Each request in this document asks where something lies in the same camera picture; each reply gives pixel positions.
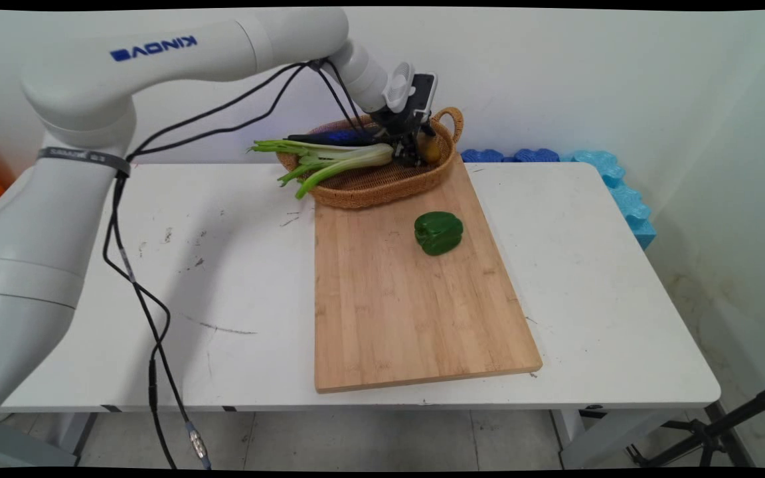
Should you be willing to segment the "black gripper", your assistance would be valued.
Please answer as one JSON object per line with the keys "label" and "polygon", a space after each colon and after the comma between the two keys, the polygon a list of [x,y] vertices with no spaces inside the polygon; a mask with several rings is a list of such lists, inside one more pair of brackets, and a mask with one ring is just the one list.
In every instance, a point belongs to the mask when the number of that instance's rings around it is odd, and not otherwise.
{"label": "black gripper", "polygon": [[406,107],[396,113],[383,107],[373,112],[373,122],[379,127],[373,135],[373,142],[392,145],[394,164],[404,167],[425,166],[419,144],[434,138],[434,128],[429,124],[427,111]]}

